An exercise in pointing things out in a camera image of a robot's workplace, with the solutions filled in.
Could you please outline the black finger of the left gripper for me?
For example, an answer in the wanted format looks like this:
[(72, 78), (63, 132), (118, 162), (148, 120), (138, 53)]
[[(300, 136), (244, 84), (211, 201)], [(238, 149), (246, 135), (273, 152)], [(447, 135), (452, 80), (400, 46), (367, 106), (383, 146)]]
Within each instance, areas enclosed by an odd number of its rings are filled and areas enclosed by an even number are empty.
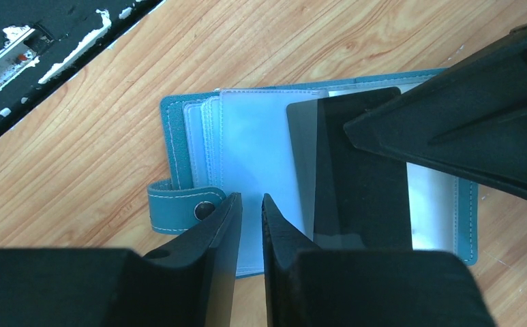
[(344, 129), (357, 149), (527, 200), (527, 24)]

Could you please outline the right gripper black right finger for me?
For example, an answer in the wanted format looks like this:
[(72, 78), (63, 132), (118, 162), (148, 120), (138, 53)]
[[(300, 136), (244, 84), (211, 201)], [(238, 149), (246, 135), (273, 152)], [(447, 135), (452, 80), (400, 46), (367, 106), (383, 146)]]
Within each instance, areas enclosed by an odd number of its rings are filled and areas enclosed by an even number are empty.
[(441, 251), (322, 249), (262, 200), (269, 326), (494, 326), (466, 265)]

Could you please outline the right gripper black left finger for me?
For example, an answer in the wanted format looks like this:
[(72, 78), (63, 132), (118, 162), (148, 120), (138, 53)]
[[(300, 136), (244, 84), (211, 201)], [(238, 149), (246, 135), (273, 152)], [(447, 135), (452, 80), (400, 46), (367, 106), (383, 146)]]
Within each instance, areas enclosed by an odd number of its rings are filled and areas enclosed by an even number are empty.
[(146, 255), (0, 249), (0, 326), (228, 326), (241, 220), (233, 193)]

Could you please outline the black VIP card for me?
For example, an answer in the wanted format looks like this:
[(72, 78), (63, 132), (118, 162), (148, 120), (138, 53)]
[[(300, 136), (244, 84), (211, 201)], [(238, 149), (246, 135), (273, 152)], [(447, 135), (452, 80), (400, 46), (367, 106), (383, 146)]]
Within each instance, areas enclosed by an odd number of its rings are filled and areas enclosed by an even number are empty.
[(301, 208), (319, 247), (412, 249), (406, 164), (356, 149), (344, 131), (399, 94), (389, 87), (287, 106)]

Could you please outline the blue leather card holder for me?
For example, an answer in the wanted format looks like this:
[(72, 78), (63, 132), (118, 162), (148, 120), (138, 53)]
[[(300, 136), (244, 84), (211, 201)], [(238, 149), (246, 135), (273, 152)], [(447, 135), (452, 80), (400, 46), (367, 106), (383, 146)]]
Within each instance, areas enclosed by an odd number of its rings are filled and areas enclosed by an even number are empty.
[[(160, 103), (170, 178), (147, 188), (151, 227), (179, 235), (230, 194), (243, 198), (236, 277), (264, 271), (261, 204), (271, 195), (285, 218), (312, 240), (303, 216), (286, 109), (289, 104), (396, 87), (402, 95), (438, 69), (255, 89), (170, 95)], [(478, 185), (406, 163), (412, 249), (478, 258)]]

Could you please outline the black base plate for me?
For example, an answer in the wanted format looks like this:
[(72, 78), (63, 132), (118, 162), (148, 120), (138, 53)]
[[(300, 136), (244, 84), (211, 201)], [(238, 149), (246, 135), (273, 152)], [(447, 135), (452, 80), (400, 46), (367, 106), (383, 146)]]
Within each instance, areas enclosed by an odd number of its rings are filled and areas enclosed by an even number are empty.
[(157, 1), (0, 1), (0, 137)]

